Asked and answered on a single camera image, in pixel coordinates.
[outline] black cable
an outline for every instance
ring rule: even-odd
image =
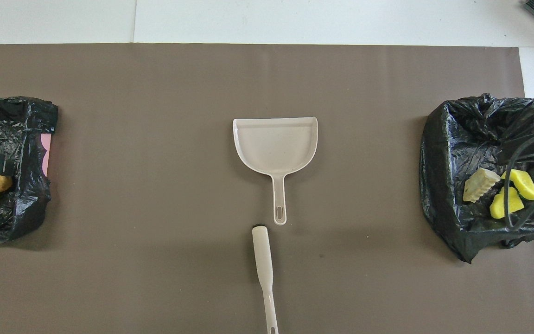
[[[525,150],[530,144],[534,142],[534,137],[526,140],[523,142],[518,148],[515,150],[515,152],[512,154],[512,157],[510,158],[510,161],[508,162],[508,167],[506,167],[506,177],[504,178],[504,214],[506,215],[506,222],[508,226],[506,226],[507,230],[509,231],[515,231],[521,228],[521,226],[526,222],[526,220],[530,217],[531,214],[534,213],[534,203],[531,205],[527,210],[523,217],[519,218],[519,221],[516,222],[516,225],[512,224],[512,219],[510,218],[509,213],[509,206],[508,206],[508,198],[509,198],[509,192],[510,192],[510,173],[512,172],[512,168],[515,166],[516,161],[518,160],[519,156]]]

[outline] white dustpan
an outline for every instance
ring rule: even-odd
[[[234,120],[238,156],[250,169],[273,180],[273,220],[286,223],[284,178],[304,168],[316,152],[316,117]]]

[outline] trash bag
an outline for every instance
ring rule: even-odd
[[[534,239],[534,213],[517,231],[504,218],[491,217],[496,183],[477,202],[463,202],[464,182],[483,167],[502,175],[500,146],[506,140],[534,134],[534,99],[496,99],[487,93],[445,101],[427,118],[420,150],[420,196],[424,216],[435,233],[462,261],[471,263],[479,250],[500,244],[512,248]],[[515,164],[534,180],[534,162]],[[516,222],[528,208],[511,215]]]
[[[43,133],[54,133],[57,106],[31,97],[0,99],[0,153],[13,161],[13,185],[0,193],[0,243],[36,230],[51,200],[42,171]]]

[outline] dustpan handle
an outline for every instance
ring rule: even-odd
[[[286,223],[286,192],[284,190],[284,177],[272,176],[273,180],[273,221],[278,225]]]

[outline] white floor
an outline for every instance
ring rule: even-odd
[[[0,44],[123,42],[518,46],[534,97],[520,0],[0,0]]]

